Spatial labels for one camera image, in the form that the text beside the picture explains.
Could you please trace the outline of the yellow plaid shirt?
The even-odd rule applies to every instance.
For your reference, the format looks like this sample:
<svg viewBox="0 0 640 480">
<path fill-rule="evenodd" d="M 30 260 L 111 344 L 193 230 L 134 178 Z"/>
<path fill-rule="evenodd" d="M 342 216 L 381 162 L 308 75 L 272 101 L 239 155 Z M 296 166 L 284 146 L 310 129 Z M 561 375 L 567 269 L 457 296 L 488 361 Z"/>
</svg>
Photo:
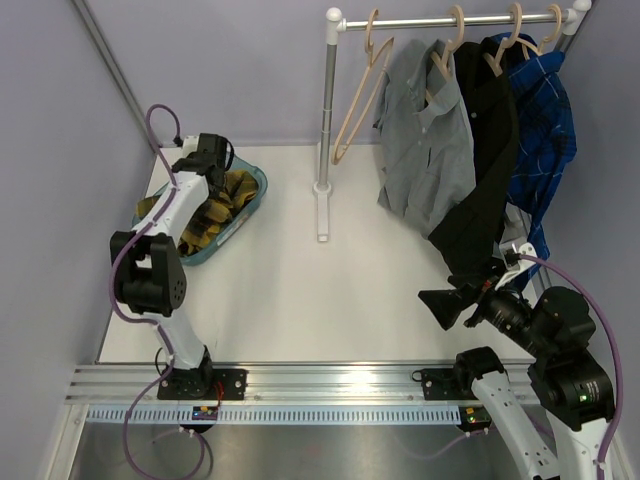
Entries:
<svg viewBox="0 0 640 480">
<path fill-rule="evenodd" d="M 222 238 L 225 229 L 240 218 L 250 204 L 257 199 L 258 180 L 246 169 L 225 173 L 225 187 L 220 196 L 208 198 L 194 213 L 178 243 L 182 259 L 204 253 Z"/>
</svg>

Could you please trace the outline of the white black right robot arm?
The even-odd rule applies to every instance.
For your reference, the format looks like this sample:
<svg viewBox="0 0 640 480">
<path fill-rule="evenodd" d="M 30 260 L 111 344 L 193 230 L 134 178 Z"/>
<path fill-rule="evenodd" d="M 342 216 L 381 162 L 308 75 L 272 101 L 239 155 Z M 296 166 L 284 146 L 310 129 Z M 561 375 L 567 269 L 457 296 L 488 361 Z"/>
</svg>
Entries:
<svg viewBox="0 0 640 480">
<path fill-rule="evenodd" d="M 551 287 L 530 305 L 497 281 L 473 279 L 459 281 L 451 290 L 422 290 L 418 297 L 442 329 L 451 329 L 473 307 L 466 327 L 487 322 L 533 357 L 527 375 L 556 449 L 549 449 L 519 405 L 505 366 L 489 346 L 457 354 L 449 369 L 415 371 L 425 399 L 478 400 L 524 479 L 611 478 L 614 389 L 588 350 L 595 323 L 582 294 Z"/>
</svg>

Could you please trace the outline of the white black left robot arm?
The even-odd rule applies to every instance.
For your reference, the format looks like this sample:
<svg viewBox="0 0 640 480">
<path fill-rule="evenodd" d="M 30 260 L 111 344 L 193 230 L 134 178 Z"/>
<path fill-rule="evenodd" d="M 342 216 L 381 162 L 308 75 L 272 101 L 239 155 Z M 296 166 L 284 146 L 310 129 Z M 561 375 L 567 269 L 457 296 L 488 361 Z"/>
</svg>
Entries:
<svg viewBox="0 0 640 480">
<path fill-rule="evenodd" d="M 187 279 L 178 244 L 199 207 L 223 189 L 234 156 L 227 138 L 200 135 L 193 152 L 167 167 L 169 182 L 151 210 L 110 239 L 110 300 L 121 319 L 147 324 L 157 336 L 166 361 L 157 381 L 162 398 L 224 395 L 209 350 L 182 308 Z"/>
</svg>

